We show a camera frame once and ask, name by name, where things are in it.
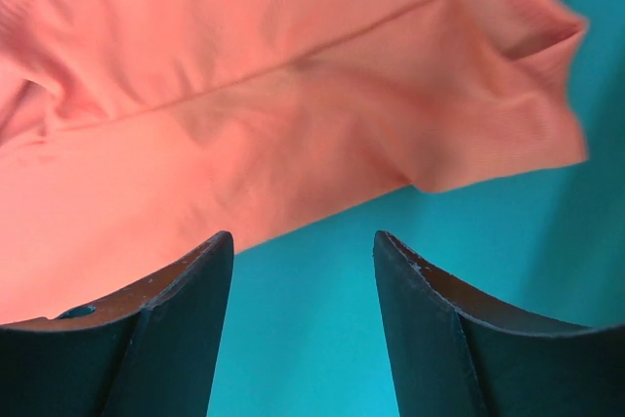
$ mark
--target folded cloth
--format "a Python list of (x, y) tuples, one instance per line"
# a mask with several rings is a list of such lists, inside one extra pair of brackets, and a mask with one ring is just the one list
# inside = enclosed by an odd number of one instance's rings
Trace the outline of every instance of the folded cloth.
[(0, 0), (0, 322), (585, 157), (558, 0)]

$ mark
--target fabric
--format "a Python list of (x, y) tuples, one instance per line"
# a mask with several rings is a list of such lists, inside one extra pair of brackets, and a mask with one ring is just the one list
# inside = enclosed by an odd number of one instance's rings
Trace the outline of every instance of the fabric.
[(0, 322), (219, 229), (585, 157), (558, 0), (0, 0)]

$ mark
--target teal background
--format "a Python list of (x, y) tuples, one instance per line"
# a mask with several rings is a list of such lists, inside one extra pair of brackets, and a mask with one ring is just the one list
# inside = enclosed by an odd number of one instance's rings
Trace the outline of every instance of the teal background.
[(237, 257), (211, 417), (396, 417), (371, 248), (377, 229), (503, 300), (625, 320), (625, 0), (592, 22), (570, 95), (583, 165), (443, 195), (404, 189)]

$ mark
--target crumpled fabric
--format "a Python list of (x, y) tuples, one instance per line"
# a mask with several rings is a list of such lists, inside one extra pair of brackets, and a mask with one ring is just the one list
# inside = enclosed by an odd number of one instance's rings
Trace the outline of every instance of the crumpled fabric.
[(586, 156), (558, 0), (0, 0), (0, 322)]

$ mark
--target coral fabric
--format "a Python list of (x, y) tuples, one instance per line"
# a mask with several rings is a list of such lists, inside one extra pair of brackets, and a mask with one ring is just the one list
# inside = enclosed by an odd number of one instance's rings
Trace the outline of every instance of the coral fabric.
[(0, 0), (0, 321), (213, 232), (579, 162), (558, 0)]

